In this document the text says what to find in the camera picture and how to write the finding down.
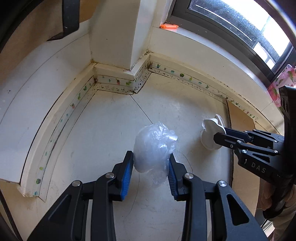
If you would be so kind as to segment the person right hand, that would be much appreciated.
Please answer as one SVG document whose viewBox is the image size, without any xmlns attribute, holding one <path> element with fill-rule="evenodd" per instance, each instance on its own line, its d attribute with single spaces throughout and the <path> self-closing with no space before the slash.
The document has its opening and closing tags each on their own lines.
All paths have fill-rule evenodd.
<svg viewBox="0 0 296 241">
<path fill-rule="evenodd" d="M 263 192 L 260 198 L 260 207 L 262 210 L 266 210 L 271 207 L 271 196 L 274 192 L 274 188 L 268 182 L 263 181 Z M 295 185 L 291 189 L 290 193 L 285 197 L 285 209 L 282 213 L 273 219 L 274 232 L 271 240 L 278 240 L 284 233 L 295 215 Z"/>
</svg>

